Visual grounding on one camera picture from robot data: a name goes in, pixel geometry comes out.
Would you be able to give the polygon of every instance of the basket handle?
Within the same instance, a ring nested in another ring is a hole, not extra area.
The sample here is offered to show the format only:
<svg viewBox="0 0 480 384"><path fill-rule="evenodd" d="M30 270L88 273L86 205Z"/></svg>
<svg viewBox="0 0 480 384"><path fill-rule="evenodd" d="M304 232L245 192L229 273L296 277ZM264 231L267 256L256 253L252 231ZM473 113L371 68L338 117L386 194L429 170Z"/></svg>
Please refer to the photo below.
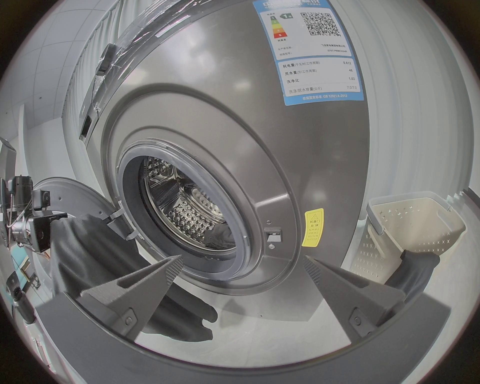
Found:
<svg viewBox="0 0 480 384"><path fill-rule="evenodd" d="M384 229L382 235L379 235L372 224L368 224L367 227L370 238L372 239L375 247L378 249L378 253L383 259L387 257L398 257L400 258L403 249L395 241L395 239L390 235L388 230Z"/></svg>

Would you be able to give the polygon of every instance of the laundry basket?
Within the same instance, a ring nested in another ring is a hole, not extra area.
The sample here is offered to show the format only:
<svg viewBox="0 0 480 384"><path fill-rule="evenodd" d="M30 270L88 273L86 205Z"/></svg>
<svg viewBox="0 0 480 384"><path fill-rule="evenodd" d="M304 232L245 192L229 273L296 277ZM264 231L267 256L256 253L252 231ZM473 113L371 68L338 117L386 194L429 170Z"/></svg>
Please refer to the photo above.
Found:
<svg viewBox="0 0 480 384"><path fill-rule="evenodd" d="M467 231L457 212L433 192L371 199L351 272L385 283L400 266L403 250L433 252L442 261Z"/></svg>

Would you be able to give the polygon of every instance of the washing machine drum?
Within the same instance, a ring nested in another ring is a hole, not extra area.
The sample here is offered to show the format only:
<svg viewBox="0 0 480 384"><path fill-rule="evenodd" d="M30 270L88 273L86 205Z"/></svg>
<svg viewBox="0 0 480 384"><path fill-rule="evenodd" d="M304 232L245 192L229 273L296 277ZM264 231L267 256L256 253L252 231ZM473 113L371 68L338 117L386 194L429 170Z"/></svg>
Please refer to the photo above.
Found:
<svg viewBox="0 0 480 384"><path fill-rule="evenodd" d="M277 285L301 253L342 263L369 159L361 68L335 11L257 3L165 12L110 65L83 132L140 243L234 295ZM334 33L312 36L305 15Z"/></svg>

